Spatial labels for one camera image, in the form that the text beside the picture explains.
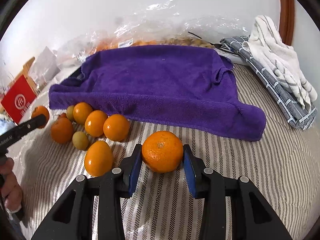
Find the left hand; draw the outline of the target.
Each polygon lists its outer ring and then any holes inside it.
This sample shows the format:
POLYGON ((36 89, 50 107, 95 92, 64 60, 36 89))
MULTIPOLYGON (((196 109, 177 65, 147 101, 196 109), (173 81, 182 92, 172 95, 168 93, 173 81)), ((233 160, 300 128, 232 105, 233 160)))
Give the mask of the left hand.
POLYGON ((4 184, 1 187, 1 195, 4 198, 5 208, 11 213, 16 213, 22 207, 23 191, 12 171, 13 166, 12 158, 8 158, 1 165, 1 175, 5 176, 4 184))

